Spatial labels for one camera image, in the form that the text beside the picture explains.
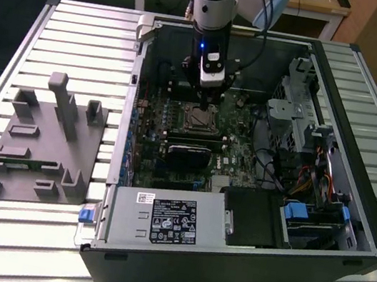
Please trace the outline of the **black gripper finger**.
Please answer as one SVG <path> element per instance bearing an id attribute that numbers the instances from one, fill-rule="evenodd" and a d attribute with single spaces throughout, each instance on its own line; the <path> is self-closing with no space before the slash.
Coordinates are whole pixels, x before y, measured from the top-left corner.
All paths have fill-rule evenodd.
<path id="1" fill-rule="evenodd" d="M 223 81 L 215 88 L 211 89 L 209 104 L 219 105 L 223 99 L 221 96 L 232 87 L 236 75 L 240 73 L 240 60 L 238 59 L 229 59 L 225 63 L 225 73 Z"/>
<path id="2" fill-rule="evenodd" d="M 181 63 L 186 79 L 188 80 L 194 94 L 200 99 L 200 109 L 202 111 L 208 108 L 208 91 L 200 85 L 200 65 L 192 56 L 187 56 Z"/>

